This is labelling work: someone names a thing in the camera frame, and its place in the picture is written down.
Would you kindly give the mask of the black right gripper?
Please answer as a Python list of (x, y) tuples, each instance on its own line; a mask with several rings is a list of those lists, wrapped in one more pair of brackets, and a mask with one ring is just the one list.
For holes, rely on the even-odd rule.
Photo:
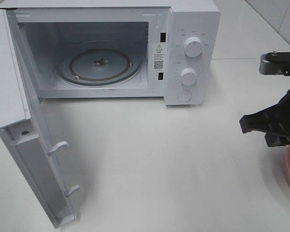
[[(290, 52), (270, 52), (267, 60), (270, 74), (290, 76)], [(242, 133), (261, 131), (265, 133), (268, 147), (290, 145), (290, 89), (275, 105), (239, 120)]]

